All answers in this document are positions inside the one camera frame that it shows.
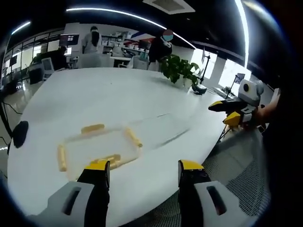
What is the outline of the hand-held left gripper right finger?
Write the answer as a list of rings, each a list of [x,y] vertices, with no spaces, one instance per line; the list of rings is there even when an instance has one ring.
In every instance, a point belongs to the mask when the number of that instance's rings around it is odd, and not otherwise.
[[[223,184],[211,181],[199,163],[178,161],[178,187],[182,227],[252,227],[258,219],[247,215]]]

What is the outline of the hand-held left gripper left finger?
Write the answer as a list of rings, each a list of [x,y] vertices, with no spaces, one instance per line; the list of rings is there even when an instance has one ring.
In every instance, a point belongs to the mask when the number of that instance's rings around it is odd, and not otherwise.
[[[86,166],[77,181],[69,181],[48,199],[38,215],[30,215],[37,227],[104,227],[109,195],[110,162]]]

